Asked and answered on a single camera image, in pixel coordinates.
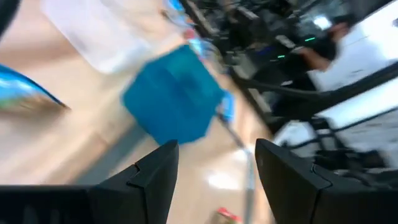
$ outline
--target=green light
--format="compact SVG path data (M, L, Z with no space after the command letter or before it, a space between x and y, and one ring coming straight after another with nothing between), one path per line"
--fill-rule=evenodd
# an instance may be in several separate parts
M305 40L305 41L310 41L310 40L315 40L315 37L308 38L308 39L307 39L307 40Z

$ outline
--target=red item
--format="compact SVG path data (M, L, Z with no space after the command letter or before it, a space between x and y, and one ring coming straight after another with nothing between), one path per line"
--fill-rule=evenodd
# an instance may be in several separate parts
M226 217L228 217L228 218L230 218L230 219L232 219L232 220L234 220L234 221L236 221L236 222L241 222L241 221L242 221L242 219L240 219L240 218L239 218L238 216L236 216L236 215L233 215L232 213L230 213L229 211L227 211L227 209L224 208L224 207L219 208L219 209L217 210L217 212L220 213L220 214L222 214L222 215L224 215L224 216L226 216Z

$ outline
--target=clear plastic container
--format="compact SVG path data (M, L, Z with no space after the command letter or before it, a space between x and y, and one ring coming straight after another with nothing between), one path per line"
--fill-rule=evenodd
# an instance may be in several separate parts
M42 10L98 71L119 73L144 63L180 35L157 0L42 0Z

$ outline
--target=blue plastic basket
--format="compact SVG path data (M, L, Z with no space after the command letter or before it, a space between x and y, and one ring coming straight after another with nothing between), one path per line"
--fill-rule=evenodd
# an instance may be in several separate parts
M192 142L206 134L223 90L188 45L149 62L123 102L159 143Z

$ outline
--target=wooden floor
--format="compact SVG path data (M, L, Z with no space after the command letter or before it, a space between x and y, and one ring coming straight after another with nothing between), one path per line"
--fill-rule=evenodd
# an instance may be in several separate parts
M39 0L22 2L1 41L0 63L32 78L71 110L43 120L0 118L0 184L98 183L157 145L119 102L132 76L98 73L41 13L39 5ZM176 38L161 51L183 43L181 37ZM213 74L236 97L233 128L248 148L253 149L257 138L270 138L231 80ZM256 168L249 170L252 154L248 157L217 120L205 138L180 148L168 223L208 223L218 207L244 218L248 172L257 175ZM258 178L252 190L253 223L270 223Z

